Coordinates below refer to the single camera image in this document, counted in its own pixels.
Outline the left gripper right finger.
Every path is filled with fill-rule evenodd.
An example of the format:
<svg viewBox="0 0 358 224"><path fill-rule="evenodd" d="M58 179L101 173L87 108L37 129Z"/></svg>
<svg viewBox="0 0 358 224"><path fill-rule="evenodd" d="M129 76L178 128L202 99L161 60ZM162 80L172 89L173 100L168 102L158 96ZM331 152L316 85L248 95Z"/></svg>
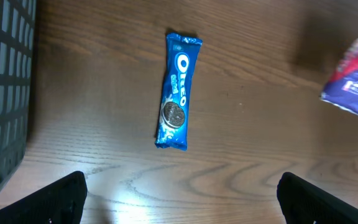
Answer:
<svg viewBox="0 0 358 224"><path fill-rule="evenodd" d="M283 173L277 199L287 223L358 224L358 209L291 172Z"/></svg>

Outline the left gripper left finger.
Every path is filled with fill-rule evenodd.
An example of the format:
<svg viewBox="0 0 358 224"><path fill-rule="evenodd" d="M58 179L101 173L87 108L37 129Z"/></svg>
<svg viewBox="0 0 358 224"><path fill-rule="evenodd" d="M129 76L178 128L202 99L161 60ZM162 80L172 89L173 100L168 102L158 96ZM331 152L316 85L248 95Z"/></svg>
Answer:
<svg viewBox="0 0 358 224"><path fill-rule="evenodd" d="M84 173L72 172L0 209L0 224L79 224L87 193Z"/></svg>

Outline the blue Oreo cookie pack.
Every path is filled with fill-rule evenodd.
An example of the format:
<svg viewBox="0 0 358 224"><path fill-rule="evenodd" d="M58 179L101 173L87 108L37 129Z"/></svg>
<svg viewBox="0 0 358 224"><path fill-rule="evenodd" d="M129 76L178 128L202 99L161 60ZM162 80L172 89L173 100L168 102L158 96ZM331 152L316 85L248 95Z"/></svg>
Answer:
<svg viewBox="0 0 358 224"><path fill-rule="evenodd" d="M162 85L155 145L187 150L192 78L203 41L177 33L166 36L167 67Z"/></svg>

